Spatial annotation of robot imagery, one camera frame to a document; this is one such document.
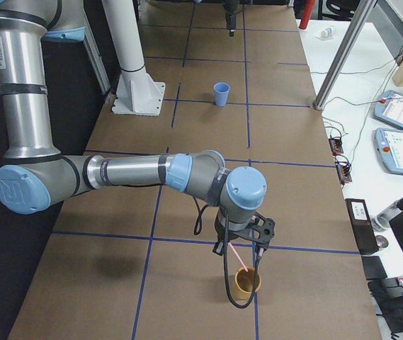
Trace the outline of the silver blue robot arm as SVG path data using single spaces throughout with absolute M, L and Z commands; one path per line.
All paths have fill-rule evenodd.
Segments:
M 49 75 L 53 138 L 65 154 L 82 154 L 101 109 L 101 96 L 84 47 L 44 44 Z M 8 146 L 6 121 L 0 99 L 0 166 Z M 0 264 L 38 260 L 55 225 L 61 205 L 44 212 L 18 215 L 0 203 Z
M 234 37 L 237 28 L 237 14 L 240 12 L 240 0 L 221 0 L 223 10 L 225 12 L 226 29 L 229 36 Z

